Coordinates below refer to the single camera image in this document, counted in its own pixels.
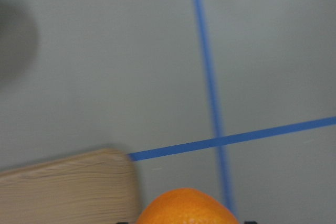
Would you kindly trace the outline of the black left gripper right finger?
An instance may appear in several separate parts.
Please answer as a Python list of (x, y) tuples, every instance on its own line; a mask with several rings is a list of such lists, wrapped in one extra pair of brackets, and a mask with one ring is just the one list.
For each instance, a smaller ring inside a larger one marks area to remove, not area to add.
[(257, 224), (257, 221), (248, 220), (248, 221), (244, 221), (244, 224)]

